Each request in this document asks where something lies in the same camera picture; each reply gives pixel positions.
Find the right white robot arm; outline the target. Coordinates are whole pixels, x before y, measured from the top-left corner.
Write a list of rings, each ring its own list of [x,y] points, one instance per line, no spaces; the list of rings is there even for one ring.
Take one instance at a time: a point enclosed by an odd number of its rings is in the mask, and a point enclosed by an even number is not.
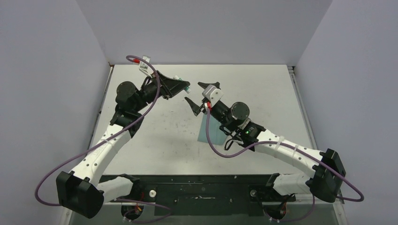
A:
[[[185,98],[194,115],[209,114],[221,124],[219,129],[245,150],[267,154],[300,171],[273,174],[265,188],[268,199],[277,201],[290,194],[313,194],[328,203],[337,199],[346,171],[336,151],[315,150],[288,141],[252,122],[247,104],[235,102],[226,106],[221,101],[223,91],[218,82],[198,84],[204,90],[202,104]]]

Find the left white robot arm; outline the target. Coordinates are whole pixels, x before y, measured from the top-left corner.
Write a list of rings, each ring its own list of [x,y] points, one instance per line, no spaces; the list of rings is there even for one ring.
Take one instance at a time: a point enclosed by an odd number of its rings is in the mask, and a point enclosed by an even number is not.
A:
[[[190,86],[188,81],[169,78],[157,72],[145,79],[138,89],[132,82],[125,81],[116,89],[115,113],[96,148],[85,154],[82,161],[70,172],[60,172],[56,178],[59,204],[86,218],[95,217],[102,205],[118,197],[134,202],[140,189],[130,175],[100,182],[105,169],[119,150],[134,137],[144,116],[140,110],[152,104],[159,97],[170,99]]]

